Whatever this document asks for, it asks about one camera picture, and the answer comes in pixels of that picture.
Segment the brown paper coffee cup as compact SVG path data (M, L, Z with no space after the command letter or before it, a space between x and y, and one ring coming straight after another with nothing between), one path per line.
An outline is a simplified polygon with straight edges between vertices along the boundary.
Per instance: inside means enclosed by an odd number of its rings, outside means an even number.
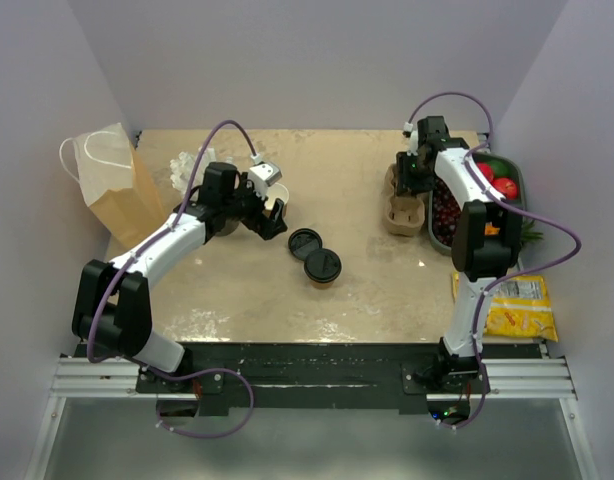
M267 202L266 209L273 210L274 204L277 200L283 202L282 216L286 215L287 207L289 204L290 194L289 190L281 183L275 183L267 190Z

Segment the brown paper bag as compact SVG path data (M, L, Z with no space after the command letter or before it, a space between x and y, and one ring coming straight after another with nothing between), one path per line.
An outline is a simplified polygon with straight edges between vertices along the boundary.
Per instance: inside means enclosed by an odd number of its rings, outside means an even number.
M120 123L63 140L58 155L87 207L125 249L165 223L157 187Z

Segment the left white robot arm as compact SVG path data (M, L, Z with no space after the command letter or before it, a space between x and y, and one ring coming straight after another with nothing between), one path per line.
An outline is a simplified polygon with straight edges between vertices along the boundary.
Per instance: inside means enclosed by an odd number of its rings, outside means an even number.
M184 347L155 331L150 290L181 259L230 224L242 224L264 240L286 231L284 203L265 206L269 188L282 176L278 166L260 161L247 171L211 162L202 182L191 188L166 222L132 250L109 262L92 260L81 274L72 331L92 356L101 348L159 370L172 392L187 390L194 368Z

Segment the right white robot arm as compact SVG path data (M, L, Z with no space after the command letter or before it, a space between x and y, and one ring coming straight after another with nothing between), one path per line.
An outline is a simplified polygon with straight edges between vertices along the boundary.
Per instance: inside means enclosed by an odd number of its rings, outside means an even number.
M409 147L396 156L396 193L430 192L440 179L460 207L451 246L459 273L451 325L430 364L412 374L427 388L453 393L482 373L482 338L494 282L518 260L522 218L507 209L466 141L450 134L443 117L408 121L403 135Z

